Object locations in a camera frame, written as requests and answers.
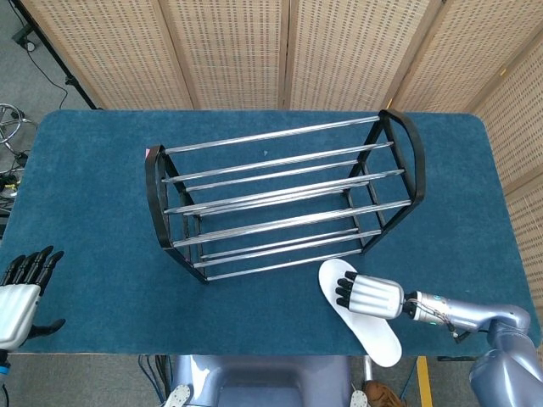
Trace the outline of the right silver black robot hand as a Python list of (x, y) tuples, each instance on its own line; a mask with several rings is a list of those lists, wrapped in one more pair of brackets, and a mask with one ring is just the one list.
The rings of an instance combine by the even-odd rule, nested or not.
[(393, 320), (402, 313), (404, 290), (391, 280), (346, 271), (337, 280), (336, 303), (350, 312)]

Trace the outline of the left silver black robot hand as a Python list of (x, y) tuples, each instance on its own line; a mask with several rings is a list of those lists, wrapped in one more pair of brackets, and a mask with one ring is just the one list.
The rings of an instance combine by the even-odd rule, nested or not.
[(58, 319), (48, 326), (34, 323), (37, 307), (64, 251), (52, 246), (14, 258), (1, 278), (1, 351), (13, 353), (26, 341), (46, 337), (65, 324)]

